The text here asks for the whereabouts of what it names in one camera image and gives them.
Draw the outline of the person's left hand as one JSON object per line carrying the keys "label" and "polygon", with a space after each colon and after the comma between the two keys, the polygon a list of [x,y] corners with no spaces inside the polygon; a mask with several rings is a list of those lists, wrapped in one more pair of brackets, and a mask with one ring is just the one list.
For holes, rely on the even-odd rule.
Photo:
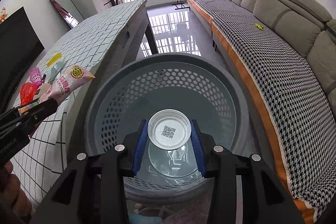
{"label": "person's left hand", "polygon": [[32,205],[21,189],[19,178],[13,174],[13,169],[11,161],[1,167],[1,199],[23,223],[29,223],[32,217]]}

